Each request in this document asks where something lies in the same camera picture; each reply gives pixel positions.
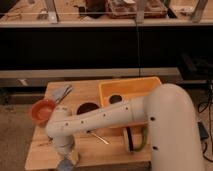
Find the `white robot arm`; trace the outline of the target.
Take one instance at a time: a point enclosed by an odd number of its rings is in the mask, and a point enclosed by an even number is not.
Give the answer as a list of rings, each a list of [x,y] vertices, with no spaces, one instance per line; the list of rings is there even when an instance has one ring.
[[[46,125],[57,151],[70,152],[70,136],[136,121],[147,121],[152,171],[205,171],[193,102],[175,84],[162,84],[151,93],[81,115],[69,116],[58,107]]]

